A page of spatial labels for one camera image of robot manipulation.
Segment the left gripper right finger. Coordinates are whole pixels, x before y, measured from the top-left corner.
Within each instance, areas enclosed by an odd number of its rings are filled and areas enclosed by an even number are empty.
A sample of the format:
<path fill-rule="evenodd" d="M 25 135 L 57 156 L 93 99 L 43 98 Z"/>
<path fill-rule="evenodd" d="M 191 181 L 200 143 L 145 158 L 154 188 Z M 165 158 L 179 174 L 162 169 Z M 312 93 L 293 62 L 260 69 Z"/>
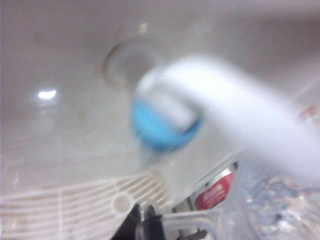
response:
<path fill-rule="evenodd" d="M 144 219 L 136 227 L 137 240 L 164 240 L 165 231 L 162 223 L 163 216 L 157 214 L 155 208 L 149 205 L 144 211 Z"/>

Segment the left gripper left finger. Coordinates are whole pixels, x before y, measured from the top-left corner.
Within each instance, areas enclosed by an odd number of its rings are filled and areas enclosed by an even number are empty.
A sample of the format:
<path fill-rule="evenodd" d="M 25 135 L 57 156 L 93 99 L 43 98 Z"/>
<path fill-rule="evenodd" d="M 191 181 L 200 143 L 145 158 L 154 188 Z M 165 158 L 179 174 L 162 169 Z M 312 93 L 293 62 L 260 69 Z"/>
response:
<path fill-rule="evenodd" d="M 113 240 L 135 240 L 136 227 L 139 223 L 140 205 L 136 203 L 113 235 Z"/>

